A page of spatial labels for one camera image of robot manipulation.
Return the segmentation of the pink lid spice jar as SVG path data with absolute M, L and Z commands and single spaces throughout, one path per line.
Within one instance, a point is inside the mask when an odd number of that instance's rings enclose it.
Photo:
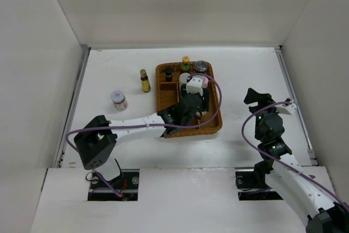
M 207 77 L 203 76 L 202 77 L 202 88 L 207 88 L 209 84 L 209 80 Z

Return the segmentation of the black cap salt grinder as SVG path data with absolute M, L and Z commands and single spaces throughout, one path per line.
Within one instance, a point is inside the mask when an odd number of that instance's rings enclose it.
M 194 69 L 195 69 L 195 77 L 205 77 L 206 71 L 208 69 L 208 63 L 203 60 L 197 61 L 194 64 Z

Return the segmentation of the silver lid tall jar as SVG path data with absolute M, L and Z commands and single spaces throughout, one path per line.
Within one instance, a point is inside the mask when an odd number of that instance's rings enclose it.
M 191 74 L 189 73 L 181 73 L 179 76 L 179 87 L 186 85 L 191 79 Z

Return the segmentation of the yellow cap sauce bottle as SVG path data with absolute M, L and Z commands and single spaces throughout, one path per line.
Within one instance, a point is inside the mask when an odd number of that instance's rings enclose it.
M 180 64 L 180 73 L 188 73 L 190 71 L 190 57 L 183 56 L 182 63 Z

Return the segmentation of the small black cap bottle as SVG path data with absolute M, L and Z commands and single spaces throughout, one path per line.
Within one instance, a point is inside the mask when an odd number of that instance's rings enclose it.
M 172 79 L 173 79 L 173 69 L 172 69 L 172 67 L 166 67 L 164 69 L 164 74 L 165 74 L 165 80 L 167 82 L 172 82 Z

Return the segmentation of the black stopper white bottle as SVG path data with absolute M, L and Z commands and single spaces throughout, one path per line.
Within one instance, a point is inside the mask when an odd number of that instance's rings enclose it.
M 187 94 L 187 91 L 186 91 L 186 84 L 183 84 L 180 86 L 179 88 L 179 94 L 180 94 L 180 97 L 181 98 L 184 98 Z

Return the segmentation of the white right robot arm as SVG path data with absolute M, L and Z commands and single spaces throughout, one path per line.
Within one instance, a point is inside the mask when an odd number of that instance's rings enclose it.
M 255 150 L 263 159 L 254 166 L 254 183 L 278 193 L 306 232 L 348 232 L 348 205 L 311 178 L 282 139 L 281 115 L 296 111 L 294 101 L 275 102 L 269 93 L 248 88 L 244 103 L 255 119 L 254 137 L 260 142 Z

